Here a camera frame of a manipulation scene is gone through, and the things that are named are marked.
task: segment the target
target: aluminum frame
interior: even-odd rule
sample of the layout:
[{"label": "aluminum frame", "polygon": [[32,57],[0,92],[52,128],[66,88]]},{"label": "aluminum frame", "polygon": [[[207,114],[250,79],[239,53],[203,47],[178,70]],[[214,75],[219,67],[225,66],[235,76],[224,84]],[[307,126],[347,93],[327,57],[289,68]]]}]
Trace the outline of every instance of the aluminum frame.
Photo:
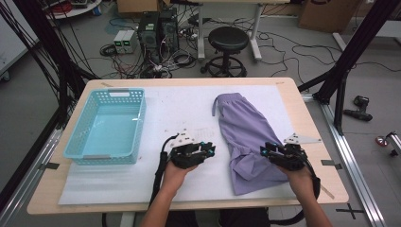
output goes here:
[{"label": "aluminum frame", "polygon": [[44,169],[41,169],[41,166],[49,162],[61,135],[62,130],[53,130],[38,157],[14,191],[6,208],[0,214],[0,226],[9,226],[26,200],[31,196],[31,192],[36,188],[44,174]]},{"label": "aluminum frame", "polygon": [[[310,102],[313,100],[312,95],[303,95],[304,102]],[[329,105],[320,104],[322,112],[324,114],[325,120],[327,122],[328,128],[333,135],[333,139],[336,142],[336,146],[343,163],[346,166],[346,170],[354,184],[354,188],[357,191],[359,199],[364,207],[366,215],[369,221],[374,227],[385,227],[386,222],[375,202],[375,198],[366,183],[363,174],[357,164],[357,160],[354,157],[352,150],[350,149],[345,136],[340,135],[334,126],[334,113]]]}]

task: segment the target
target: black strap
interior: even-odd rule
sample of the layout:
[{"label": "black strap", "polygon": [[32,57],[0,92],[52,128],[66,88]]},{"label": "black strap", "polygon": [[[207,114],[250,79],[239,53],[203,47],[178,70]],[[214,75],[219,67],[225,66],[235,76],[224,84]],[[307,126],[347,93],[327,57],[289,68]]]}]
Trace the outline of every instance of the black strap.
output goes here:
[{"label": "black strap", "polygon": [[149,206],[153,203],[154,198],[160,190],[160,184],[162,182],[163,174],[165,173],[167,166],[168,154],[165,151],[160,152],[159,166],[157,167],[156,173],[154,174],[153,191],[151,193]]},{"label": "black strap", "polygon": [[[312,184],[313,184],[313,193],[315,194],[315,198],[317,199],[321,194],[321,179],[318,178],[316,175],[312,176]],[[300,211],[296,216],[289,219],[282,219],[282,220],[270,220],[270,224],[275,225],[293,225],[295,223],[300,222],[304,219],[304,210]]]}]

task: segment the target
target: black stool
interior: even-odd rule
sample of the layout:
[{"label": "black stool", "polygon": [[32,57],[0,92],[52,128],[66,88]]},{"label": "black stool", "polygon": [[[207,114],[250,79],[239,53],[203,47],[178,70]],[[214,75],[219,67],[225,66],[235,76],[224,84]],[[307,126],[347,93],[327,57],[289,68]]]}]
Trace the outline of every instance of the black stool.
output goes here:
[{"label": "black stool", "polygon": [[[247,70],[242,62],[230,57],[232,54],[239,54],[248,45],[249,37],[244,31],[236,27],[222,26],[212,30],[208,40],[210,45],[217,51],[223,52],[223,56],[213,58],[207,62],[200,69],[201,73],[204,74],[208,71],[214,78],[244,78],[247,76]],[[222,64],[214,62],[220,59],[222,59]]]}]

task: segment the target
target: white paper sheet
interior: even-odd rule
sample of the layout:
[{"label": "white paper sheet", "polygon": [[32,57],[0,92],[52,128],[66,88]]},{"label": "white paper sheet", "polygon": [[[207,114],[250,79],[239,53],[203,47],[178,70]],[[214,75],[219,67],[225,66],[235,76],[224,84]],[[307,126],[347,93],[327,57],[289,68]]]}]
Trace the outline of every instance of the white paper sheet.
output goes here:
[{"label": "white paper sheet", "polygon": [[174,201],[214,201],[248,198],[294,197],[288,184],[235,196],[230,154],[212,116],[216,96],[241,93],[262,113],[283,141],[294,133],[275,86],[147,87],[147,112],[135,165],[78,166],[72,164],[59,204],[147,202],[164,141],[183,129],[198,142],[213,142],[216,155],[190,172]]}]

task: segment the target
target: teal plastic basket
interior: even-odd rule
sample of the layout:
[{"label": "teal plastic basket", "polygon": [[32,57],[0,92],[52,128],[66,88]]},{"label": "teal plastic basket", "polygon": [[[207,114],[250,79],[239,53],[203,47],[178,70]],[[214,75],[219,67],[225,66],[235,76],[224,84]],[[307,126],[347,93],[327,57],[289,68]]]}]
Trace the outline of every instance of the teal plastic basket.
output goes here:
[{"label": "teal plastic basket", "polygon": [[86,100],[64,157],[78,165],[135,164],[146,111],[141,88],[93,90]]}]

